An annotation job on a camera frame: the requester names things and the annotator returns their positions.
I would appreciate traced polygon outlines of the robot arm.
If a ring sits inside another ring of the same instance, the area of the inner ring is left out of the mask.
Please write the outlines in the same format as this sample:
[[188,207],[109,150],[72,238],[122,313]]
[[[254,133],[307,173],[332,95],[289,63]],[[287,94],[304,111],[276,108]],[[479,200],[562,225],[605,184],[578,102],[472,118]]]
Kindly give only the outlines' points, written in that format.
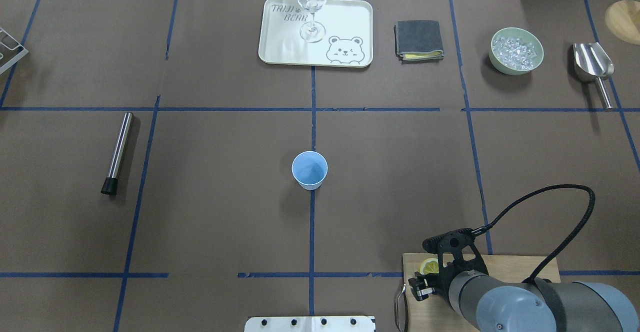
[[639,316],[619,289],[603,283],[554,283],[530,276],[520,283],[491,277],[475,246],[486,231],[462,228],[423,241],[438,272],[407,280],[418,301],[437,295],[480,331],[636,331]]

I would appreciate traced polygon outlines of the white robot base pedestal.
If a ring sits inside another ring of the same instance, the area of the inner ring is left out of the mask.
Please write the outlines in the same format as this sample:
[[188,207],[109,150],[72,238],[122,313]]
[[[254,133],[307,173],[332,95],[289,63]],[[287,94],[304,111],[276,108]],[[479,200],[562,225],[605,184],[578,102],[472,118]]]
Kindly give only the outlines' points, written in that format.
[[374,316],[256,316],[247,319],[244,331],[376,331]]

